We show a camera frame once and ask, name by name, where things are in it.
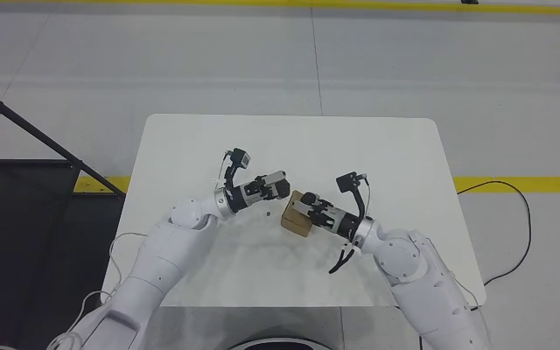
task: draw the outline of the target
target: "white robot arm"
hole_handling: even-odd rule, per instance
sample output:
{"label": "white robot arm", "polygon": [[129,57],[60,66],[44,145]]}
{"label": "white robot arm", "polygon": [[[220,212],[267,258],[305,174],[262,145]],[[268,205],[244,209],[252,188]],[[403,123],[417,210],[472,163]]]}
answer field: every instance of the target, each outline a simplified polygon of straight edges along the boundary
{"label": "white robot arm", "polygon": [[225,187],[202,201],[179,201],[144,239],[132,271],[115,294],[86,315],[71,330],[73,337],[62,341],[60,348],[142,348],[151,315],[175,284],[196,271],[211,248],[217,222],[260,200],[290,195],[290,184],[283,171],[233,186],[235,170],[247,168],[250,158],[239,149],[227,155],[232,166],[227,168]]}
{"label": "white robot arm", "polygon": [[[308,192],[294,209],[314,225],[349,240],[362,254],[372,254],[402,314],[434,350],[485,350],[487,342],[475,327],[473,313],[455,277],[445,266],[431,241],[418,231],[382,231],[377,220],[365,215],[358,192],[365,174],[355,172],[337,178],[341,192],[352,192],[359,216],[333,206]],[[335,272],[352,256],[341,253]]]}

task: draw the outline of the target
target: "small brown box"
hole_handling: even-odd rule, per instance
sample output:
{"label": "small brown box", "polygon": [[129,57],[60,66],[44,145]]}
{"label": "small brown box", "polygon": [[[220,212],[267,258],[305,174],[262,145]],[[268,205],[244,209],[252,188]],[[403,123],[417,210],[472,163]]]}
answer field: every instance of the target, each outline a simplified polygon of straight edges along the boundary
{"label": "small brown box", "polygon": [[295,200],[301,200],[303,195],[303,193],[294,190],[294,192],[291,194],[288,206],[286,206],[286,209],[283,211],[282,221],[280,222],[280,225],[283,228],[290,230],[294,234],[301,235],[302,237],[307,237],[309,231],[311,231],[313,226],[312,221],[307,216],[303,215],[292,207],[293,202]]}

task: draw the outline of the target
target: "gray floor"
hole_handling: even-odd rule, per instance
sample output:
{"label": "gray floor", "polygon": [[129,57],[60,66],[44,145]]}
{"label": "gray floor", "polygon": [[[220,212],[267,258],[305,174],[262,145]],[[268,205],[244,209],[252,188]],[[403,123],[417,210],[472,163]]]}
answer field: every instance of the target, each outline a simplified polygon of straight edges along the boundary
{"label": "gray floor", "polygon": [[[130,175],[154,113],[428,116],[455,176],[559,176],[559,18],[2,5],[0,99],[106,176]],[[0,158],[52,156],[0,119]],[[496,350],[560,347],[560,194],[528,200],[533,250],[487,287]],[[466,194],[461,205],[482,276],[515,264],[527,241],[521,200]],[[224,349],[285,333],[417,349],[394,308],[162,309],[149,343]]]}

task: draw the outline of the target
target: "black stand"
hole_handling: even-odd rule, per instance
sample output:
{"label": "black stand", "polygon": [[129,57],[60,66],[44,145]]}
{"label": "black stand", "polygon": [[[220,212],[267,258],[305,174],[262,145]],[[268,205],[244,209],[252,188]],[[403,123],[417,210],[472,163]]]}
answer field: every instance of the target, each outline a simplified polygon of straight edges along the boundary
{"label": "black stand", "polygon": [[[0,159],[0,345],[45,349],[102,288],[125,193],[1,101],[0,114],[65,158]],[[112,192],[74,193],[81,171]]]}

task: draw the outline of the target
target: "yellow stripe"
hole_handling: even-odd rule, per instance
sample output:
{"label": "yellow stripe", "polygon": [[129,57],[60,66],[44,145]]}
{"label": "yellow stripe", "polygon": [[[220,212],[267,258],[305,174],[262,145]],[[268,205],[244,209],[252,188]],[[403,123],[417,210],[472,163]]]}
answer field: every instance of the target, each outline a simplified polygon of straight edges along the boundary
{"label": "yellow stripe", "polygon": [[466,5],[449,3],[407,3],[375,0],[0,0],[0,3],[89,3],[89,4],[199,4],[230,6],[323,7],[357,10],[449,11],[485,13],[528,13],[560,15],[560,6],[524,4]]}
{"label": "yellow stripe", "polygon": [[[124,192],[129,189],[130,176],[121,177],[108,177],[107,178],[112,184],[117,186]],[[475,186],[490,180],[500,180],[505,181],[513,186],[519,188],[525,193],[560,193],[560,177],[455,177],[453,181],[455,182],[455,189],[457,192],[462,191],[468,187]],[[90,177],[78,178],[76,187],[74,188],[76,193],[110,193],[110,190],[104,185],[100,184],[96,180]],[[485,185],[477,189],[472,190],[472,193],[511,193],[514,190],[505,185]]]}
{"label": "yellow stripe", "polygon": [[[129,190],[130,176],[109,176],[107,180],[123,192]],[[111,193],[111,190],[89,176],[79,177],[73,191],[75,193]]]}

